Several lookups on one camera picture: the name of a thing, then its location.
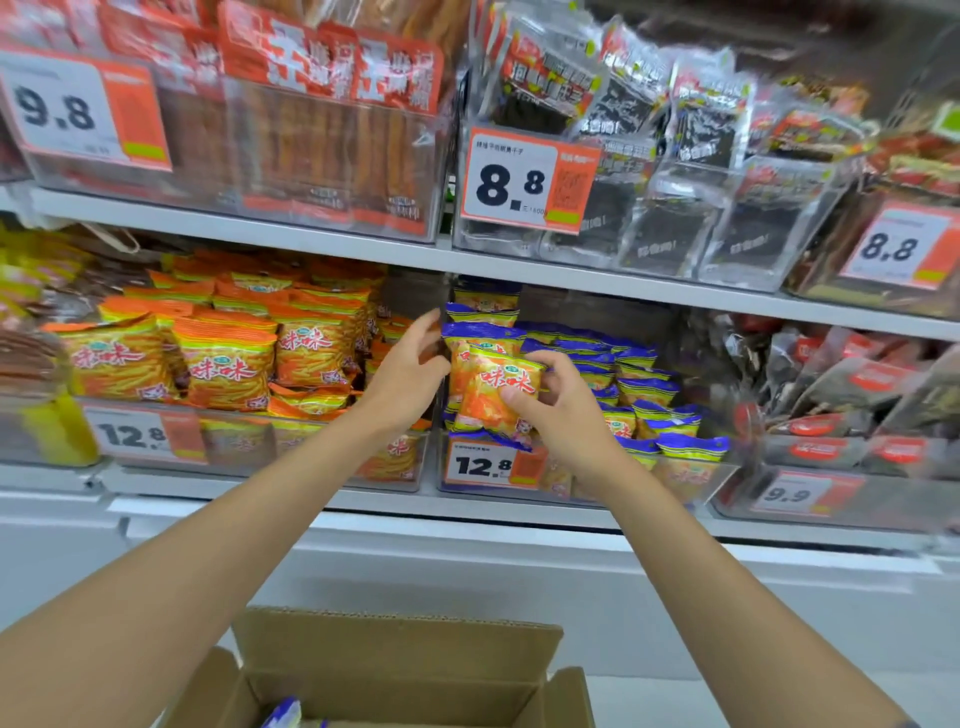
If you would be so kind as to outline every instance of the right hand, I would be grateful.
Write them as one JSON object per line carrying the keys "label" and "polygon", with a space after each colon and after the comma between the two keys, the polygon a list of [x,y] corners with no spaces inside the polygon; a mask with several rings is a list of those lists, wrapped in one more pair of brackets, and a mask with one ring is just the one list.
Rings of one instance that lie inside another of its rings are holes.
{"label": "right hand", "polygon": [[540,350],[525,357],[553,370],[543,375],[549,392],[541,393],[538,400],[502,387],[500,398],[537,429],[554,458],[577,477],[599,484],[611,466],[630,456],[613,439],[596,397],[566,354]]}

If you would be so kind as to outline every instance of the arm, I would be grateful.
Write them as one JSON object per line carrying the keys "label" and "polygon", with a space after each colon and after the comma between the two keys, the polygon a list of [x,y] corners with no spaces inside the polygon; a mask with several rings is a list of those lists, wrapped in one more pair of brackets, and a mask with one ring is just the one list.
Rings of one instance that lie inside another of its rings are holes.
{"label": "arm", "polygon": [[0,723],[146,728],[333,494],[449,371],[420,317],[350,411],[0,633]]}
{"label": "arm", "polygon": [[570,360],[549,364],[551,406],[501,397],[610,508],[732,728],[900,728],[906,714],[797,617],[621,448]]}

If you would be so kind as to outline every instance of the finger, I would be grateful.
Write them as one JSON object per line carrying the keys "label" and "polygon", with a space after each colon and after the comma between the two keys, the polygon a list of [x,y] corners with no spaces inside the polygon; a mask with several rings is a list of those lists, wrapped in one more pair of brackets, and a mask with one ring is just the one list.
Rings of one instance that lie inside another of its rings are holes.
{"label": "finger", "polygon": [[508,407],[537,429],[542,427],[553,409],[550,405],[523,394],[514,387],[500,387],[498,393]]}

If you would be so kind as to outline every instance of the dried squid package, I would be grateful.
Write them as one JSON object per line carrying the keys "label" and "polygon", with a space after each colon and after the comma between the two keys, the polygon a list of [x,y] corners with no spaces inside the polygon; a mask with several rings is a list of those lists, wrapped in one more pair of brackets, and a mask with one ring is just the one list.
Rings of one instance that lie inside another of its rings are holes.
{"label": "dried squid package", "polygon": [[608,268],[617,260],[623,233],[657,162],[657,141],[595,137],[603,150],[587,197],[579,235],[548,232],[540,257],[572,265]]}
{"label": "dried squid package", "polygon": [[779,290],[816,232],[810,223],[832,178],[832,164],[750,158],[697,278],[757,291]]}
{"label": "dried squid package", "polygon": [[728,204],[715,190],[658,173],[624,233],[617,267],[653,276],[692,278]]}

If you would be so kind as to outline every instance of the left hand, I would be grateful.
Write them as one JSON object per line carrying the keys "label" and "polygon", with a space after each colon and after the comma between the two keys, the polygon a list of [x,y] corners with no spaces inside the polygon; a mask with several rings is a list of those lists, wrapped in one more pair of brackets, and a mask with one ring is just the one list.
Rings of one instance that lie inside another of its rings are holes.
{"label": "left hand", "polygon": [[375,422],[390,442],[405,432],[430,406],[450,372],[450,362],[437,354],[440,309],[424,313],[407,328],[376,371],[367,391],[351,409]]}

